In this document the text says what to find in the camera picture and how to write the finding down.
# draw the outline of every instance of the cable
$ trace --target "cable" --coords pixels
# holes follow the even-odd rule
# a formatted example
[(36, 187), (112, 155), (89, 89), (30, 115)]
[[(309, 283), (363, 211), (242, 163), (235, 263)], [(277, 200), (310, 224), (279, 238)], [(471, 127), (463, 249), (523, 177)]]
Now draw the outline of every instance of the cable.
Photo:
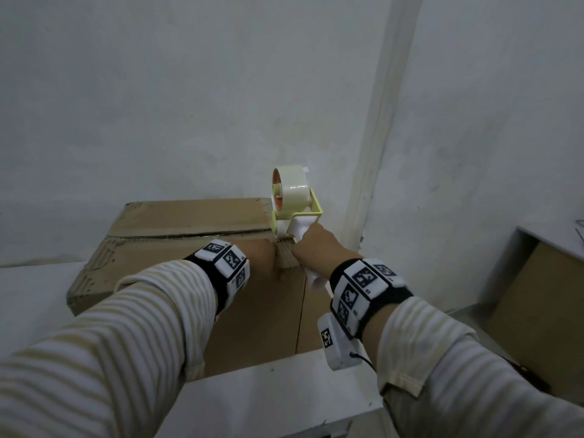
[(371, 361), (369, 361), (368, 359), (366, 359), (363, 355), (360, 355), (360, 354), (354, 353), (354, 352), (349, 352), (349, 356), (351, 358), (360, 358), (361, 360), (363, 360), (367, 364), (369, 364), (369, 367), (372, 368), (375, 371), (375, 367), (373, 367), (373, 364), (371, 363)]

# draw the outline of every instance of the white wall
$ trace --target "white wall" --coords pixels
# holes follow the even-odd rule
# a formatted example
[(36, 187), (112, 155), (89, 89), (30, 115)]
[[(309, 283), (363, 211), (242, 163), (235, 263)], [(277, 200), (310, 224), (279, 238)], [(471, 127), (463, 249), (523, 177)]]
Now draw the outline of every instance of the white wall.
[(584, 217), (584, 0), (424, 0), (362, 251), (442, 309), (525, 221)]
[(337, 233), (391, 0), (0, 0), (0, 265), (86, 259), (124, 203), (266, 196)]

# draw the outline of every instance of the cardboard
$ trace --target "cardboard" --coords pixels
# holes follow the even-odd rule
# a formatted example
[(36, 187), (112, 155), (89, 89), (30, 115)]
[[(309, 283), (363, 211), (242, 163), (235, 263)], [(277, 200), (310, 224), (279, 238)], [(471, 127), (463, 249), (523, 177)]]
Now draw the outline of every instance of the cardboard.
[(305, 274), (291, 254), (293, 241), (276, 241), (267, 198), (128, 203), (67, 293), (78, 315), (112, 294), (122, 277), (181, 259), (214, 238), (277, 242), (278, 277), (252, 275), (215, 323), (205, 350), (206, 376), (287, 358), (322, 347), (317, 318), (328, 311), (325, 291), (305, 290)]
[(584, 403), (584, 262), (540, 242), (486, 330), (554, 395)]

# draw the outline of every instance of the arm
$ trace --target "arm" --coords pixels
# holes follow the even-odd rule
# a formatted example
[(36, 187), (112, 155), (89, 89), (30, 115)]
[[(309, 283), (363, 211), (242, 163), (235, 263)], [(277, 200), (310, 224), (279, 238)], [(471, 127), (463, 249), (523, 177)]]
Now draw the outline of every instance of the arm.
[[(325, 277), (342, 262), (362, 258), (320, 225), (293, 253)], [(362, 339), (403, 438), (582, 435), (582, 408), (533, 388), (482, 347), (472, 329), (419, 298), (379, 310)]]
[[(273, 245), (237, 245), (252, 273), (271, 271)], [(153, 436), (184, 382), (203, 376), (217, 301), (201, 268), (163, 263), (117, 290), (0, 362), (0, 434)]]

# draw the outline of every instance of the striped sleeve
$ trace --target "striped sleeve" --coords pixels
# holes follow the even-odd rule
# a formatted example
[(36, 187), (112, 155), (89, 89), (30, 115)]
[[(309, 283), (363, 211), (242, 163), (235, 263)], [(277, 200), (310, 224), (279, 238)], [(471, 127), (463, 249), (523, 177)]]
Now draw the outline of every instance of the striped sleeve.
[(389, 317), (377, 371), (404, 438), (584, 436), (584, 409), (532, 387), (472, 329), (419, 298)]
[(0, 362), (0, 435), (153, 436), (203, 375), (216, 301), (199, 266), (163, 263), (116, 290)]

